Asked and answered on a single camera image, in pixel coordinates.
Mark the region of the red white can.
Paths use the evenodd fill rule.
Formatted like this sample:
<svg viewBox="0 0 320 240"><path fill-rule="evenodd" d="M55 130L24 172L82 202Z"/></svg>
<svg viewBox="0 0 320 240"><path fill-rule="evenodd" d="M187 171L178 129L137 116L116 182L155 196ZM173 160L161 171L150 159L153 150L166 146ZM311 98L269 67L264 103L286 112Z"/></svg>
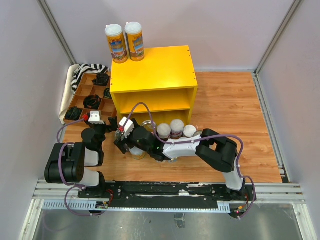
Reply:
<svg viewBox="0 0 320 240"><path fill-rule="evenodd" d="M173 119L170 123L170 138L174 140L181 138L183 135L184 127L184 122L181 119Z"/></svg>
<svg viewBox="0 0 320 240"><path fill-rule="evenodd" d="M171 127L167 123L161 123L157 126L158 136L162 139L169 139L171 136Z"/></svg>

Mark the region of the yellow shelf cabinet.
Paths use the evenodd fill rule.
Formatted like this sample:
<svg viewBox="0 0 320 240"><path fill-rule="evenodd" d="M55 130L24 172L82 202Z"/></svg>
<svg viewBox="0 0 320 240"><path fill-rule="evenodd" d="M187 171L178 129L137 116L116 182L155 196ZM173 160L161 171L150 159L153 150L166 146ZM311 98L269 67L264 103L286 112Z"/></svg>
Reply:
<svg viewBox="0 0 320 240"><path fill-rule="evenodd" d="M180 119L188 125L198 90L189 46L147 48L144 53L141 61L112 63L110 93L118 115L138 123Z"/></svg>

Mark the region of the blue yellow can white lid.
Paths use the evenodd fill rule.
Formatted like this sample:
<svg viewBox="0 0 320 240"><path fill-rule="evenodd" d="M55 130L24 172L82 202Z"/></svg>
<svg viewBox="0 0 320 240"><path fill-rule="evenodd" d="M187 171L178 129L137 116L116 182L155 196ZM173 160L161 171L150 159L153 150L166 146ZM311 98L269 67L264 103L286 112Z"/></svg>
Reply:
<svg viewBox="0 0 320 240"><path fill-rule="evenodd" d="M145 48L142 25L138 22L127 22L124 30L130 59L135 62L143 60L145 57Z"/></svg>

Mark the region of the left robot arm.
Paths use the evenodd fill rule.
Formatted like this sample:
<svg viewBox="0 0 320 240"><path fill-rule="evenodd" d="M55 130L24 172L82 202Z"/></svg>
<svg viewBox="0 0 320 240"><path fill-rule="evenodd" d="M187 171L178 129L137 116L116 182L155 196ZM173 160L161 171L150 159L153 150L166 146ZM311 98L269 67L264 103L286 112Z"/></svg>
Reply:
<svg viewBox="0 0 320 240"><path fill-rule="evenodd" d="M102 172L91 170L104 162L103 142L106 133L118 128L117 117L109 117L107 124L98 111L91 111L63 126L85 123L88 127L81 132L80 142L58 141L52 148L44 170L45 181L49 184L64 184L78 189L80 198L103 198L112 194Z"/></svg>

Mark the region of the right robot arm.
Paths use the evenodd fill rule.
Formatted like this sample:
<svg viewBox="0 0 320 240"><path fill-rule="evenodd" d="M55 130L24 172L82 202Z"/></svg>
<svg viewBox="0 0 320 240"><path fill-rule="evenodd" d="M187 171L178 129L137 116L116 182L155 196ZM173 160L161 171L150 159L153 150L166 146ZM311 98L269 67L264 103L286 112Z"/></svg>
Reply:
<svg viewBox="0 0 320 240"><path fill-rule="evenodd" d="M238 200L245 193L246 180L239 167L244 143L236 135L219 134L206 128L197 136L165 141L138 125L135 119L124 117L116 130L114 145L123 154L137 148L159 162L180 157L199 157L223 174L230 199Z"/></svg>

